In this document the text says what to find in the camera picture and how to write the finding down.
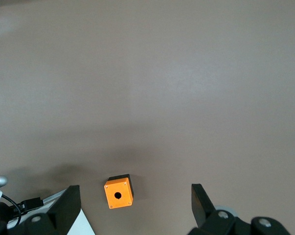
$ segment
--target beige surface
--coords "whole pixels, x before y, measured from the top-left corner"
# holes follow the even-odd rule
[[[1,0],[0,174],[79,184],[97,235],[187,234],[191,183],[295,234],[295,0]]]

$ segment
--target black hole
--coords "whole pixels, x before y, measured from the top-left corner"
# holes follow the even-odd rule
[[[120,199],[121,198],[121,193],[120,192],[116,192],[114,194],[114,197],[117,198],[117,199]]]

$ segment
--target silver screw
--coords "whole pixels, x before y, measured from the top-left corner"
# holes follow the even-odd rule
[[[36,216],[36,217],[33,217],[32,219],[31,219],[31,222],[32,223],[35,223],[35,222],[38,222],[38,221],[40,221],[41,220],[41,217],[40,216]]]
[[[222,219],[228,219],[228,218],[229,218],[228,214],[225,213],[224,211],[220,211],[220,212],[218,213],[218,215],[219,215],[219,217],[222,218]]]
[[[260,223],[262,226],[266,227],[266,228],[271,227],[271,223],[270,223],[269,220],[267,220],[267,219],[260,219],[260,220],[259,220],[259,223]]]

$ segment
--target orange box with black hole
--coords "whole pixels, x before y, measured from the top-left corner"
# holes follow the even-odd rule
[[[134,194],[129,174],[110,177],[104,189],[109,209],[132,205]]]

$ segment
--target bolt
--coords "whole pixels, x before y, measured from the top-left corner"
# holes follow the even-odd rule
[[[228,218],[229,218],[228,214],[225,213],[224,211],[220,211],[220,212],[218,213],[218,215],[219,215],[219,217],[222,218],[222,219],[228,219]]]
[[[260,220],[259,220],[259,223],[260,223],[262,226],[266,227],[266,228],[271,227],[271,223],[270,223],[269,220],[267,220],[267,219],[260,219]]]
[[[32,223],[35,223],[35,222],[38,222],[38,221],[40,221],[41,220],[41,217],[40,216],[36,216],[36,217],[33,217],[32,219],[31,219],[31,222]]]

